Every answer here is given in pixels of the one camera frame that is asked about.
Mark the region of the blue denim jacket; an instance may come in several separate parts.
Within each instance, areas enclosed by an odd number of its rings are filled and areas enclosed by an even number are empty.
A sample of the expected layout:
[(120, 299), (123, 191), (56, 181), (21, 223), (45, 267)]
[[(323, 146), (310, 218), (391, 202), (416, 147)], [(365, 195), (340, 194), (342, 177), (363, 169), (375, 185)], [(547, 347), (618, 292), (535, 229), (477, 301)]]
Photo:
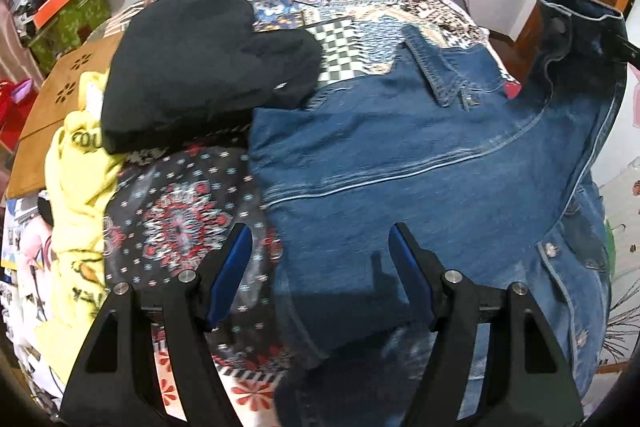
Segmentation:
[(435, 337), (390, 257), (398, 222), (477, 284), (525, 284), (588, 391), (611, 302), (590, 169), (627, 79), (601, 39), (626, 27), (596, 0), (538, 10), (517, 95), (484, 46), (441, 48), (405, 26), (387, 74), (256, 110), (250, 172), (281, 239), (272, 301), (292, 355), (274, 396), (282, 425), (400, 424)]

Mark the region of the dark floral patterned cloth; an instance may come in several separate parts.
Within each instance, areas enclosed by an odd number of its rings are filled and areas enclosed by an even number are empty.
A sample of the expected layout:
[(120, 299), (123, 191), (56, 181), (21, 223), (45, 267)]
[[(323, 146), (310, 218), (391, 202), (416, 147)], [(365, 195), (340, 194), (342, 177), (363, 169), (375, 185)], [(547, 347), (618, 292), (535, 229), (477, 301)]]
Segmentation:
[(224, 246), (238, 222), (252, 232), (252, 254), (227, 317), (207, 336), (209, 350), (232, 369), (281, 373), (290, 356), (276, 325), (270, 279), (282, 245), (242, 148), (130, 153), (104, 213), (105, 283), (159, 288)]

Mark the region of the yellow printed garment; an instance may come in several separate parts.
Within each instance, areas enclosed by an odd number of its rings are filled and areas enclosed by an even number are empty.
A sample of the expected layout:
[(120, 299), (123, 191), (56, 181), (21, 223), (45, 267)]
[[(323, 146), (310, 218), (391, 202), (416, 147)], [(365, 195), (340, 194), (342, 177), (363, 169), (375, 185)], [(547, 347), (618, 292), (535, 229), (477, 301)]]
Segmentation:
[(36, 327), (40, 353), (67, 383), (106, 298), (103, 220), (124, 158), (102, 146), (101, 112), (107, 72), (79, 78), (77, 108), (53, 135), (44, 161), (53, 228), (51, 299)]

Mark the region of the colourful patchwork bedspread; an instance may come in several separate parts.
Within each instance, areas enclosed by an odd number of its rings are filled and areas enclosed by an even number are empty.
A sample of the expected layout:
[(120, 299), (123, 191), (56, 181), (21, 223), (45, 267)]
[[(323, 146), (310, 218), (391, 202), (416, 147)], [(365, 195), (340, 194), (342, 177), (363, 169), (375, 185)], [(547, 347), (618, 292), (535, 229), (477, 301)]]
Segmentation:
[[(470, 13), (452, 0), (247, 1), (253, 5), (257, 30), (304, 28), (321, 43), (321, 86), (387, 72), (405, 25), (416, 26), (439, 46), (467, 48), (489, 42), (488, 30), (474, 23)], [(247, 137), (248, 126), (243, 124), (216, 131), (186, 147), (161, 148), (186, 150), (204, 145), (237, 147), (246, 152)], [(240, 421), (247, 426), (277, 425), (274, 394), (286, 369), (281, 373), (239, 371), (214, 362)]]

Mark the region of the brown cardboard box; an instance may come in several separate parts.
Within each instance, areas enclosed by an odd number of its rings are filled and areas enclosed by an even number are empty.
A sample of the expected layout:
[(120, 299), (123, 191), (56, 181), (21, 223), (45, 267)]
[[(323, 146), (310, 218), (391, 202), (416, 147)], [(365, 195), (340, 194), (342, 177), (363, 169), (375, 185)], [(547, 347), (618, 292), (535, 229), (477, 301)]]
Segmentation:
[(6, 188), (7, 198), (20, 198), (41, 190), (44, 160), (53, 135), (64, 118), (78, 109), (79, 80), (83, 72), (106, 72), (122, 35), (86, 42), (61, 57), (44, 80), (35, 99), (17, 149)]

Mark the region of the red plush flower toy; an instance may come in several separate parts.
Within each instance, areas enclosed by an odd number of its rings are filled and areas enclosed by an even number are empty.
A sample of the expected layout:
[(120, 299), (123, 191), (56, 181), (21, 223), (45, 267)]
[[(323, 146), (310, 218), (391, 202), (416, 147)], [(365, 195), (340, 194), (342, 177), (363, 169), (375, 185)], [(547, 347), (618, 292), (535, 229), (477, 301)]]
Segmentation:
[(30, 78), (18, 83), (1, 81), (0, 140), (9, 152), (17, 146), (37, 95), (37, 86)]

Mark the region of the black folded garment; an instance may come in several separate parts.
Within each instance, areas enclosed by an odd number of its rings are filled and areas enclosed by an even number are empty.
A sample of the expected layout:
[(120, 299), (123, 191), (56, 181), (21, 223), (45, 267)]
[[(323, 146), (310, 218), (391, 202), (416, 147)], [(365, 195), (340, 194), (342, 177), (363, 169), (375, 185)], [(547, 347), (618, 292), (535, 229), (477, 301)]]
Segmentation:
[(247, 0), (157, 0), (135, 15), (112, 60), (102, 144), (120, 154), (248, 124), (316, 90), (322, 46), (303, 28), (260, 32)]

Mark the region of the green patterned storage box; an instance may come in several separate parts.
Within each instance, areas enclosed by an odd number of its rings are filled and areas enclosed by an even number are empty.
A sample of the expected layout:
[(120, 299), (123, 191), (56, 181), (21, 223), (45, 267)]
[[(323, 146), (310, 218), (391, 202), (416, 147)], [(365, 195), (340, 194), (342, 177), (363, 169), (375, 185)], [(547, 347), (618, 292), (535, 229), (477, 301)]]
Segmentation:
[(28, 43), (42, 75), (48, 75), (56, 61), (78, 49), (112, 15), (107, 0), (70, 0)]

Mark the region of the orange shoe box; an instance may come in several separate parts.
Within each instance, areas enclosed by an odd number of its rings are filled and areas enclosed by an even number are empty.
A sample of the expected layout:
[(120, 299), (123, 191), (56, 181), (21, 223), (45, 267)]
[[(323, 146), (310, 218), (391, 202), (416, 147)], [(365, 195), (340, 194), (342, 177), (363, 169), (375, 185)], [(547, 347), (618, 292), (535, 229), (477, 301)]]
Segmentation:
[(40, 9), (34, 15), (32, 21), (35, 28), (43, 27), (57, 12), (60, 12), (67, 3), (72, 0), (47, 0), (40, 6)]

